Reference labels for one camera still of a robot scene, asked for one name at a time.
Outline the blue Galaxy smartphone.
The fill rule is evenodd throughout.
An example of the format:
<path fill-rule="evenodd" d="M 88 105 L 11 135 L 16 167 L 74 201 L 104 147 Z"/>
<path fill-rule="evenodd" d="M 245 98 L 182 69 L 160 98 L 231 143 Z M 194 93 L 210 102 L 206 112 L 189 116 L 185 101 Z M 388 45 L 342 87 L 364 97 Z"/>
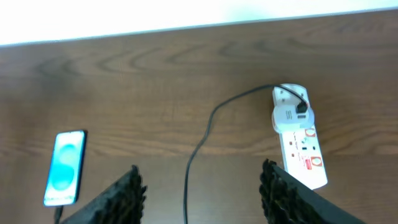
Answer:
<path fill-rule="evenodd" d="M 43 205 L 74 204 L 79 197 L 87 131 L 73 130 L 55 137 Z"/>

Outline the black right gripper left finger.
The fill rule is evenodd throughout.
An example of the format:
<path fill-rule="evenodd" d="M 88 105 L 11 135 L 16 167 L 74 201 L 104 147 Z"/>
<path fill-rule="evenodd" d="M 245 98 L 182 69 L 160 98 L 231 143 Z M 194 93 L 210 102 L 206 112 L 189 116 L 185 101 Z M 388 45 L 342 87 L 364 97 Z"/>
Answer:
<path fill-rule="evenodd" d="M 64 219 L 64 224 L 141 224 L 145 192 L 138 166 L 131 166 L 92 201 Z"/>

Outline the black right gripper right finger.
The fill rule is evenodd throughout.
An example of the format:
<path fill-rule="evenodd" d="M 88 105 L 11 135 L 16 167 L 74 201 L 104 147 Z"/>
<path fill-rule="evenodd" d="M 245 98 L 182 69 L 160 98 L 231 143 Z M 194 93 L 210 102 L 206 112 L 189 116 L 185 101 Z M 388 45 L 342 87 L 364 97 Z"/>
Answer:
<path fill-rule="evenodd" d="M 266 159 L 262 164 L 259 193 L 268 223 L 360 224 L 363 221 L 309 189 Z"/>

